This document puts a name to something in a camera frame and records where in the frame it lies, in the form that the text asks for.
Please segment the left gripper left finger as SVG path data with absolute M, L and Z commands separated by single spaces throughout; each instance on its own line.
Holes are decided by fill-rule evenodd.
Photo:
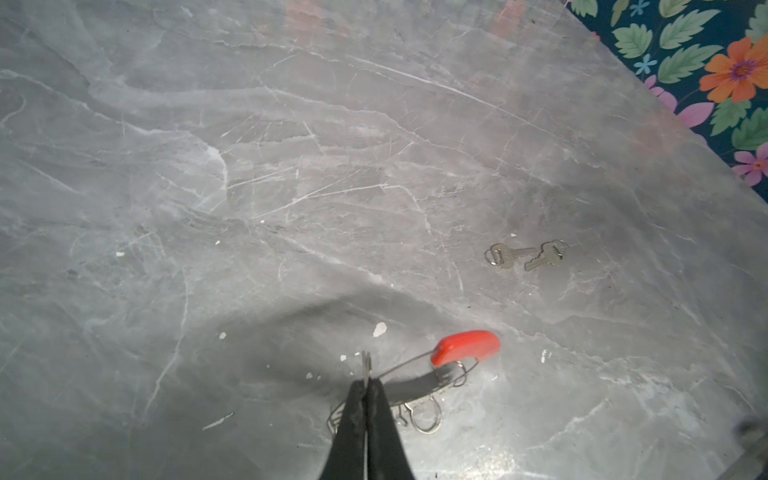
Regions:
M 337 433 L 320 480 L 363 480 L 366 457 L 366 387 L 354 381 L 348 391 Z

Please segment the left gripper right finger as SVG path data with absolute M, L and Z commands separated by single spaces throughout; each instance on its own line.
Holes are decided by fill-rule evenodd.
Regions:
M 397 425 L 378 379 L 370 380 L 365 395 L 367 478 L 414 480 Z

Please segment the large keyring with red grip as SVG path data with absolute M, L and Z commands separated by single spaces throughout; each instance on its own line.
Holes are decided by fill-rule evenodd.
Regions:
M 470 330 L 441 339 L 427 352 L 401 362 L 381 373 L 373 371 L 371 355 L 362 354 L 363 378 L 379 379 L 384 387 L 395 421 L 424 435 L 438 431 L 443 421 L 439 396 L 467 384 L 470 373 L 482 362 L 497 355 L 499 337 L 487 330 Z M 416 419 L 418 406 L 433 406 L 434 420 L 421 426 Z

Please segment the small silver key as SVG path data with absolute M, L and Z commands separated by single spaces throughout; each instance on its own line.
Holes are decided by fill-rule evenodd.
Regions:
M 530 272 L 544 265 L 558 266 L 562 263 L 569 245 L 563 240 L 551 240 L 540 247 L 530 247 L 527 251 L 536 257 L 524 264 L 524 270 Z
M 536 247 L 511 248 L 504 243 L 496 243 L 485 251 L 484 258 L 494 267 L 511 269 L 517 259 L 532 256 L 537 252 Z

